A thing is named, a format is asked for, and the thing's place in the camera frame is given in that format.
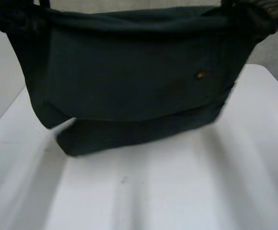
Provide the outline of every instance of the white surface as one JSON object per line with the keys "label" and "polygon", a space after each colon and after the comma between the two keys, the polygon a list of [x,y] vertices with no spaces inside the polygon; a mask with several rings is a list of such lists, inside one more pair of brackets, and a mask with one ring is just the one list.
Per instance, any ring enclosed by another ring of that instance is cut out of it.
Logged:
{"label": "white surface", "polygon": [[24,76],[13,48],[0,32],[0,117],[24,88]]}
{"label": "white surface", "polygon": [[66,157],[24,90],[0,120],[0,230],[278,230],[278,82],[247,65],[216,124]]}

